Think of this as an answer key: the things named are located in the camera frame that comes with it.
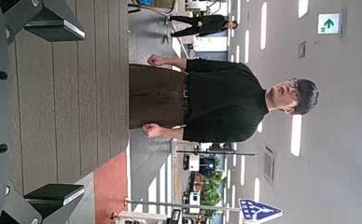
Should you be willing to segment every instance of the pole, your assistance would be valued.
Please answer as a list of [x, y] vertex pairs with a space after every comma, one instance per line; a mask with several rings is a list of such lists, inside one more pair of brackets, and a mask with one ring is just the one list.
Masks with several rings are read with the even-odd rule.
[[152, 205], [171, 206], [171, 207], [200, 208], [200, 209], [205, 209], [205, 210], [222, 210], [222, 211], [229, 210], [231, 212], [240, 212], [240, 208], [217, 207], [217, 206], [209, 206], [209, 205], [193, 205], [193, 204], [182, 204], [182, 203], [154, 203], [154, 202], [132, 201], [129, 199], [126, 199], [125, 201], [126, 201], [126, 203], [152, 204]]
[[257, 153], [232, 153], [232, 152], [211, 152], [211, 151], [182, 151], [177, 150], [176, 152], [181, 153], [192, 153], [192, 154], [219, 154], [219, 155], [243, 155], [243, 156], [251, 156], [254, 157], [257, 155]]

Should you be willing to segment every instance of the brown pants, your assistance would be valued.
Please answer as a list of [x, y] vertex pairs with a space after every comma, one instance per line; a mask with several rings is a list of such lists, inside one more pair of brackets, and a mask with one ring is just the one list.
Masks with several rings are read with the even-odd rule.
[[171, 69], [129, 64], [129, 129], [146, 123], [162, 127], [185, 124], [188, 75]]

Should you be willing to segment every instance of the arrow sign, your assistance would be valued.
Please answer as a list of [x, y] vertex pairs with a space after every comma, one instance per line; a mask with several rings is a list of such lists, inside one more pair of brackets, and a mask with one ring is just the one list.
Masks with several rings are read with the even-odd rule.
[[338, 35], [340, 30], [341, 30], [341, 13], [318, 15], [318, 34]]
[[329, 29], [330, 26], [333, 26], [333, 25], [335, 25], [335, 24], [333, 23], [333, 20], [332, 20], [332, 19], [328, 19], [328, 20], [326, 21], [326, 23], [324, 23], [324, 25]]
[[244, 220], [253, 223], [263, 223], [283, 215], [283, 211], [264, 203], [256, 203], [248, 199], [239, 200]]

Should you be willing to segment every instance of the black shirt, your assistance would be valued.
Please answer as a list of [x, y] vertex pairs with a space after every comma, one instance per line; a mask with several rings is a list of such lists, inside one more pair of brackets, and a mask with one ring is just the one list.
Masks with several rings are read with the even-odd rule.
[[223, 32], [226, 30], [225, 25], [228, 23], [222, 15], [202, 16], [198, 18], [198, 21], [202, 22], [202, 27], [199, 29], [199, 36]]
[[269, 113], [265, 90], [243, 63], [187, 60], [190, 115], [184, 140], [242, 142]]

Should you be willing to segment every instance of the triangular sign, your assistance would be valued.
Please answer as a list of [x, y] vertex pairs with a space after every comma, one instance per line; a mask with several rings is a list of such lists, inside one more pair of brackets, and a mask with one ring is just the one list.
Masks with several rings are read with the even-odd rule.
[[263, 223], [283, 215], [283, 211], [264, 203], [256, 203], [248, 199], [239, 200], [244, 220], [247, 222]]

